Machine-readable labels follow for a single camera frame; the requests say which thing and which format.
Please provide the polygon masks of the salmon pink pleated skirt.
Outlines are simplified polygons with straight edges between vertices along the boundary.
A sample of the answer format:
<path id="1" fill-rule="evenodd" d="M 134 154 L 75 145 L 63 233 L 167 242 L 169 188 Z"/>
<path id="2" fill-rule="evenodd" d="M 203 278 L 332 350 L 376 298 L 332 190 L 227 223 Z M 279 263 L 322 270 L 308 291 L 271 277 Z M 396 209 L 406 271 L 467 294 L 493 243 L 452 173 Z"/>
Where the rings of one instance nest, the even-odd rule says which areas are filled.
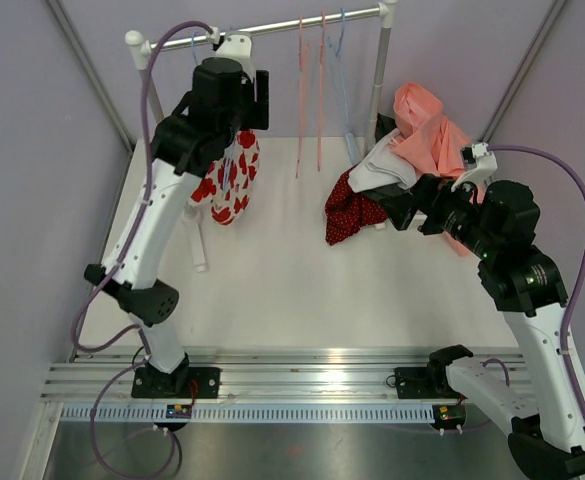
<path id="1" fill-rule="evenodd" d="M 472 143 L 444 113 L 443 103 L 426 88 L 406 83 L 395 93 L 393 111 L 399 133 L 391 151 L 420 174 L 457 179 L 465 172 L 461 149 Z"/>

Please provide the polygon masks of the white red floral skirt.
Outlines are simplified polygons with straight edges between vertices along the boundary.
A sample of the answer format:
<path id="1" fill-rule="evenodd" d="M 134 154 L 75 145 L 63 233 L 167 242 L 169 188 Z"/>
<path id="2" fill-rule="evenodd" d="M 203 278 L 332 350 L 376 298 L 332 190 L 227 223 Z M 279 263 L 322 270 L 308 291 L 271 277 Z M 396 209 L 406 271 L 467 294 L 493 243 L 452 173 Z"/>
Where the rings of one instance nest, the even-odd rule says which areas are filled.
<path id="1" fill-rule="evenodd" d="M 208 204 L 211 218 L 229 226 L 248 208 L 260 162 L 260 146 L 252 129 L 239 131 L 223 156 L 215 160 L 191 195 L 193 207 Z"/>

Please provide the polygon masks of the dark red polka dot skirt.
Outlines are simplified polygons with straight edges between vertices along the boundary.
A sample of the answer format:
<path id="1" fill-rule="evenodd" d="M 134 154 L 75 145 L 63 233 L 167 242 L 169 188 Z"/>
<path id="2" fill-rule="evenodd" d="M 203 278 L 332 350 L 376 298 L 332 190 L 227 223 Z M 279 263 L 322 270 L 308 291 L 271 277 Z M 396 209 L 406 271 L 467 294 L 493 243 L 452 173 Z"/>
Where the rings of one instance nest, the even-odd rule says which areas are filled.
<path id="1" fill-rule="evenodd" d="M 353 170 L 351 167 L 339 177 L 325 203 L 325 241 L 330 246 L 356 235 L 363 227 L 381 224 L 388 219 L 377 202 L 352 190 L 348 180 Z"/>

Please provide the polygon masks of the dark grey dotted skirt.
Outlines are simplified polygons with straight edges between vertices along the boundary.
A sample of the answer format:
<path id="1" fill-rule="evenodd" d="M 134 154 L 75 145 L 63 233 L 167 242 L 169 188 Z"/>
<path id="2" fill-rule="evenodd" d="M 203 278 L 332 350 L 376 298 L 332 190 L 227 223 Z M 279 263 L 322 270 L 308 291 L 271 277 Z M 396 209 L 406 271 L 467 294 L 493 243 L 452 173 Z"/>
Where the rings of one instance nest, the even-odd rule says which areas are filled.
<path id="1" fill-rule="evenodd" d="M 385 115 L 377 116 L 375 139 L 379 150 L 371 161 L 373 169 L 382 178 L 382 185 L 397 185 L 400 190 L 408 190 L 417 180 L 415 167 L 393 147 L 399 138 L 395 122 Z"/>

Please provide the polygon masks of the pink wire hanger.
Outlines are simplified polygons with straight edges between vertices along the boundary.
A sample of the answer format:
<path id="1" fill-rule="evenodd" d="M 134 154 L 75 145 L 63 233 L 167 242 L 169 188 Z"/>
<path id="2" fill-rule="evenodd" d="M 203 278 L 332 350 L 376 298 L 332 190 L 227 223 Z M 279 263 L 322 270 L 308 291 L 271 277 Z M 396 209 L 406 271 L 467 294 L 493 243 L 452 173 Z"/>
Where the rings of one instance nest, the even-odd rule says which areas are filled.
<path id="1" fill-rule="evenodd" d="M 324 77 L 325 77 L 325 39 L 326 39 L 326 15 L 321 12 L 321 38 L 319 45 L 318 63 L 318 98 L 317 98 L 317 171 L 322 170 L 322 138 L 324 118 Z"/>
<path id="2" fill-rule="evenodd" d="M 307 57 L 307 45 L 304 38 L 303 31 L 303 20 L 302 16 L 299 17 L 298 23 L 298 69 L 299 69 L 299 96 L 298 96 L 298 142 L 297 142 L 297 159 L 295 167 L 295 178 L 298 179 L 301 172 L 301 159 L 303 150 L 303 139 L 305 129 L 305 69 L 306 69 L 306 57 Z"/>

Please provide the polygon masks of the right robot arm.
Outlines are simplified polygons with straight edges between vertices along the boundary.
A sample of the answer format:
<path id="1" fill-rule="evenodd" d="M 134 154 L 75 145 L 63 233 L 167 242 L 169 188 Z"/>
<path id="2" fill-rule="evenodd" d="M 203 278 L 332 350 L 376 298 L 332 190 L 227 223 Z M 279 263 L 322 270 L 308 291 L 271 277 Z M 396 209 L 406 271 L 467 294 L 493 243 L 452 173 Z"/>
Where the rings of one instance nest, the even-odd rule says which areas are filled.
<path id="1" fill-rule="evenodd" d="M 533 243 L 540 209 L 531 190 L 513 181 L 491 184 L 482 200 L 475 187 L 422 176 L 415 185 L 369 193 L 399 230 L 416 213 L 424 235 L 447 233 L 475 254 L 478 277 L 516 338 L 534 402 L 486 373 L 461 345 L 431 354 L 428 389 L 474 403 L 505 435 L 529 479 L 585 479 L 585 375 L 569 328 L 568 294 L 554 261 Z"/>

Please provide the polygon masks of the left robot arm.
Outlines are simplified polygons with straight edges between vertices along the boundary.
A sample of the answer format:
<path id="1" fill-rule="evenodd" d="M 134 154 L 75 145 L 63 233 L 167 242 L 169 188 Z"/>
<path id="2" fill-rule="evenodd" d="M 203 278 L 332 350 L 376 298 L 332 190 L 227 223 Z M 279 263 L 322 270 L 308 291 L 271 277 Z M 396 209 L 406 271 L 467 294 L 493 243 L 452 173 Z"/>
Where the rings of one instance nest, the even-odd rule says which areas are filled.
<path id="1" fill-rule="evenodd" d="M 210 57 L 194 69 L 191 90 L 146 143 L 149 167 L 135 212 L 111 257 L 84 272 L 88 282 L 117 302 L 142 339 L 145 359 L 135 369 L 135 398 L 196 392 L 188 355 L 169 319 L 179 293 L 159 280 L 159 264 L 210 166 L 239 134 L 268 126 L 268 71 L 248 74 L 236 60 Z"/>

